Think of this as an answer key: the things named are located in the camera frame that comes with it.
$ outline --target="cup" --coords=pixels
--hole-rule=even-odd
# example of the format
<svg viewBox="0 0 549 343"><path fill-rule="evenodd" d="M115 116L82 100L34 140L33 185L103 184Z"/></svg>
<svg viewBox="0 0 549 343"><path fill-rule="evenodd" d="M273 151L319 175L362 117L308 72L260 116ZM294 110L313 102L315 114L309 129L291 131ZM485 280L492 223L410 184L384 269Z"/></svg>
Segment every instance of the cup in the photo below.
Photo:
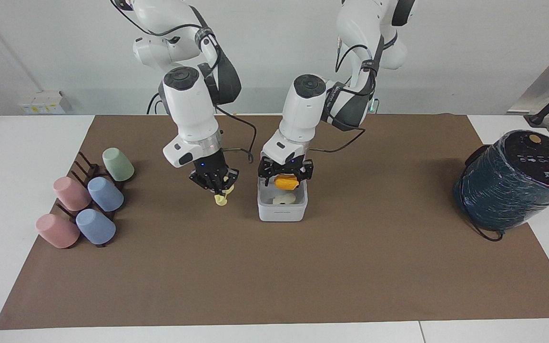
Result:
<svg viewBox="0 0 549 343"><path fill-rule="evenodd" d="M103 151L105 168L117 182L125 182L135 174L135 167L118 148Z"/></svg>
<svg viewBox="0 0 549 343"><path fill-rule="evenodd" d="M80 182L68 176L56 180L53 188L57 198L69 211L81 211L92 201L88 190Z"/></svg>
<svg viewBox="0 0 549 343"><path fill-rule="evenodd" d="M116 224L103 213L85 209L76 217L76 224L82 234L94 245L105 244L116 234Z"/></svg>
<svg viewBox="0 0 549 343"><path fill-rule="evenodd" d="M59 249L72 246L80 236L77 225L55 214L42 215L35 223L40 236Z"/></svg>
<svg viewBox="0 0 549 343"><path fill-rule="evenodd" d="M88 183L90 196L103 211L112 212L124 203L124 195L105 178L94 178Z"/></svg>

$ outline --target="green cup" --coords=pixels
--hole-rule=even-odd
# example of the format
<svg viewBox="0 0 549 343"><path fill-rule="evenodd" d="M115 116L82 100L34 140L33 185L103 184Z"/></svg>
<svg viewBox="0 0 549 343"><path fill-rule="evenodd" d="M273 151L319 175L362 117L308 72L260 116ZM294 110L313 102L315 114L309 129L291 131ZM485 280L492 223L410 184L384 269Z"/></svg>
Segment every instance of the green cup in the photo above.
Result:
<svg viewBox="0 0 549 343"><path fill-rule="evenodd" d="M105 168L117 182L125 182L135 174L135 167L118 148L103 151Z"/></svg>

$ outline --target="tabletop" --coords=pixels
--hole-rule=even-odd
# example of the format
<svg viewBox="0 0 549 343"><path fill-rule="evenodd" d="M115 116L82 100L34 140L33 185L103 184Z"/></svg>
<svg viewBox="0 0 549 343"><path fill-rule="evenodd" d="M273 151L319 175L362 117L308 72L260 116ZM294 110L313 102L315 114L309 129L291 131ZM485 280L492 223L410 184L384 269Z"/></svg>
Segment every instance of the tabletop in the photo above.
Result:
<svg viewBox="0 0 549 343"><path fill-rule="evenodd" d="M0 311L29 254L35 220L55 200L52 180L67 173L94 116L0 117ZM470 116L483 143L529 129L522 117ZM546 130L537 130L547 134ZM549 257L549 208L529 223ZM139 339L196 342L549 342L549 319L294 325L64 328L0 332L0 342Z"/></svg>

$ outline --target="white plastic bin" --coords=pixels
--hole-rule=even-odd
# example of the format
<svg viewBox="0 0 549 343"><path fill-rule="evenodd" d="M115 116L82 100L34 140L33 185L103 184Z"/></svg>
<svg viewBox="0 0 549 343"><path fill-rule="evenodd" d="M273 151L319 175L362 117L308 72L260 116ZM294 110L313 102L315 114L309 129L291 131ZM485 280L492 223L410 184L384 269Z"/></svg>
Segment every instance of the white plastic bin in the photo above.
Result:
<svg viewBox="0 0 549 343"><path fill-rule="evenodd" d="M265 180L258 178L257 182L257 208L260 219L263 222L299 222L305 216L309 195L306 189L306 180L300 182L300 186L292 193L296 196L294 204L273 204L273 199L284 195L289 191L283 191L275 186L275 178L271 178L266 187Z"/></svg>

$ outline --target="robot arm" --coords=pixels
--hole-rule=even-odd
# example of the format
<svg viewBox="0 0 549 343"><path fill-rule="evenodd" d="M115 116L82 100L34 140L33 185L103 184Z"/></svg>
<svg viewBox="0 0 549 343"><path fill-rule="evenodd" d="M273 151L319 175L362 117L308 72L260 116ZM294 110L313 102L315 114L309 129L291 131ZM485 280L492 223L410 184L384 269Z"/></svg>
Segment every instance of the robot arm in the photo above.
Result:
<svg viewBox="0 0 549 343"><path fill-rule="evenodd" d="M379 67L395 69L406 58L406 47L393 26L407 22L412 4L414 0L343 0L336 26L339 46L351 52L350 84L312 74L296 78L279 130L262 149L259 176L266 178L266 185L279 174L293 174L298 184L312 177L313 163L305 157L319 121L342 131L357 129L364 121ZM391 38L386 41L383 33Z"/></svg>
<svg viewBox="0 0 549 343"><path fill-rule="evenodd" d="M203 53L207 63L198 68L214 105L236 100L241 84L236 69L199 11L181 0L126 0L122 8L133 10L152 34L133 44L135 57L144 65L166 74L177 62Z"/></svg>
<svg viewBox="0 0 549 343"><path fill-rule="evenodd" d="M226 165L214 106L232 102L240 93L234 66L194 7L181 0L117 1L119 9L135 11L150 35L135 41L137 59L165 72L159 94L178 128L177 137L163 149L166 159L177 168L193 162L190 180L225 197L238 170ZM201 53L207 63L198 65L200 71L177 63Z"/></svg>

